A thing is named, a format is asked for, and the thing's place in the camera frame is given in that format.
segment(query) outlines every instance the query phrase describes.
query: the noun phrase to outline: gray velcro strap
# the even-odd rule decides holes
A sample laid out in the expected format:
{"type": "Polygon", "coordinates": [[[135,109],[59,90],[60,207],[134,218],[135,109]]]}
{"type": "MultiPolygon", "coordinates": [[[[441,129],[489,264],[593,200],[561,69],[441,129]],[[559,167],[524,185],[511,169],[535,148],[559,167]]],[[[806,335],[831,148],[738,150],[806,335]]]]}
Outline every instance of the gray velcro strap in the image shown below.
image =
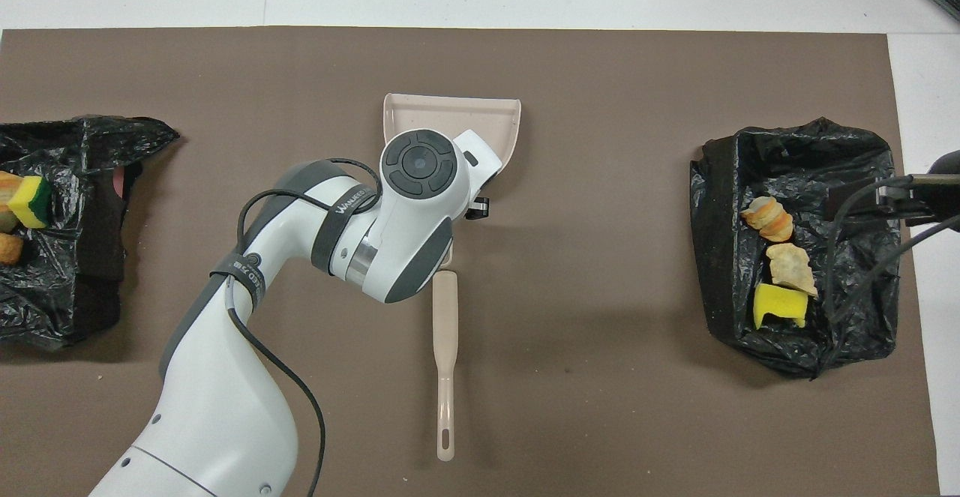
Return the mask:
{"type": "Polygon", "coordinates": [[[260,300],[263,300],[264,294],[267,293],[267,281],[263,278],[263,272],[257,268],[258,262],[260,259],[252,259],[239,253],[228,253],[220,260],[217,267],[210,271],[210,275],[223,274],[236,278],[250,293],[253,306],[257,308],[260,300]]]}
{"type": "Polygon", "coordinates": [[[377,192],[370,186],[357,184],[340,196],[337,202],[333,203],[333,206],[330,206],[330,210],[326,212],[326,217],[323,218],[323,223],[319,225],[319,231],[316,232],[316,238],[313,241],[313,251],[310,252],[310,262],[313,263],[314,267],[333,275],[330,272],[330,260],[337,250],[340,237],[347,229],[350,216],[353,216],[357,207],[367,202],[375,194],[377,192]]]}

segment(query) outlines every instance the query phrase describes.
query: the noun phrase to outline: yellow sponge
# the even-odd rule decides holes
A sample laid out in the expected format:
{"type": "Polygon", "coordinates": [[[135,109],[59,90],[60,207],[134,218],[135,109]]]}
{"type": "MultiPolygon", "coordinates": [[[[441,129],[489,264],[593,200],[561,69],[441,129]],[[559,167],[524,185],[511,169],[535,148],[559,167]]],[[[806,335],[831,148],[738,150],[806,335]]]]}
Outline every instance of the yellow sponge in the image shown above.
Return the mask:
{"type": "Polygon", "coordinates": [[[757,291],[754,291],[754,326],[761,328],[764,316],[772,313],[783,319],[794,320],[799,328],[805,327],[806,299],[805,292],[770,284],[758,285],[757,291]]]}
{"type": "Polygon", "coordinates": [[[50,204],[50,184],[42,176],[24,176],[16,193],[7,201],[7,207],[16,214],[26,227],[46,227],[47,208],[50,204]]]}

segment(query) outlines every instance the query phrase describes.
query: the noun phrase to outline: white floor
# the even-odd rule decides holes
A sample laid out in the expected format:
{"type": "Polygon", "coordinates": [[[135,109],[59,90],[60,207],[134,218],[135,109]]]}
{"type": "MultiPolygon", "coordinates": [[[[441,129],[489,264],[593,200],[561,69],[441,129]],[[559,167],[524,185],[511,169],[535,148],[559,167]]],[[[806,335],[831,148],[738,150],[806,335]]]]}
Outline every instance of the white floor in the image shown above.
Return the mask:
{"type": "MultiPolygon", "coordinates": [[[[0,31],[248,25],[888,33],[906,172],[960,148],[960,22],[929,0],[0,0],[0,31]]],[[[914,255],[940,491],[960,494],[960,235],[914,255]]]]}

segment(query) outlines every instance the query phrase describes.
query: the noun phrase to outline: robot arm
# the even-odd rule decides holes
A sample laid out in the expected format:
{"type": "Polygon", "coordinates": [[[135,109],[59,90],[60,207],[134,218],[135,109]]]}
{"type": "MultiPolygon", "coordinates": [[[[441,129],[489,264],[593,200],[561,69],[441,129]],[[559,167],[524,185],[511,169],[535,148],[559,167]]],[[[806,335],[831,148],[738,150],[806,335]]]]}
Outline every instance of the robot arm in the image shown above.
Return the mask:
{"type": "Polygon", "coordinates": [[[329,161],[296,166],[277,183],[328,205],[272,196],[216,269],[170,340],[163,391],[133,445],[91,496],[279,495],[297,460],[297,431],[277,384],[230,321],[246,323],[285,261],[305,257],[381,302],[421,291],[481,187],[502,168],[476,133],[397,135],[380,158],[375,199],[329,161]],[[232,276],[246,289],[227,295],[232,276]]]}

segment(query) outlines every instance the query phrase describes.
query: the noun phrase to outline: gray circular joint cap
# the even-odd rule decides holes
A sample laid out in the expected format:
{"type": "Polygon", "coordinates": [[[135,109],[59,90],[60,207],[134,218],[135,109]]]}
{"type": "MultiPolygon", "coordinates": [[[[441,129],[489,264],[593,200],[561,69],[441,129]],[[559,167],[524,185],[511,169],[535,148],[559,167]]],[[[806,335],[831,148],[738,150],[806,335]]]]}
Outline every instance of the gray circular joint cap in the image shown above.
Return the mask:
{"type": "Polygon", "coordinates": [[[387,184],[409,199],[438,196],[457,174],[450,139],[434,130],[405,131],[391,140],[380,165],[387,184]]]}

